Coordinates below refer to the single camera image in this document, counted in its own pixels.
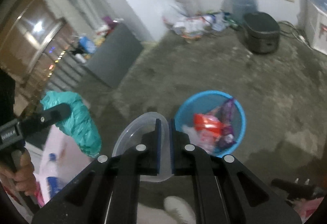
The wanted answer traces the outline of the person left hand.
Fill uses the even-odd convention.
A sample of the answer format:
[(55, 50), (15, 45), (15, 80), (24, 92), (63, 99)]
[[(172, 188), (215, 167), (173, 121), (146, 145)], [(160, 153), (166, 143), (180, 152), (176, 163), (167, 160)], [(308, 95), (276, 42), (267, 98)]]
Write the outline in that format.
[(24, 149), (20, 157), (20, 169), (13, 172), (5, 163), (1, 162), (1, 184), (11, 192), (23, 192), (26, 196), (33, 196), (36, 189), (36, 178), (33, 174), (34, 165), (30, 154)]

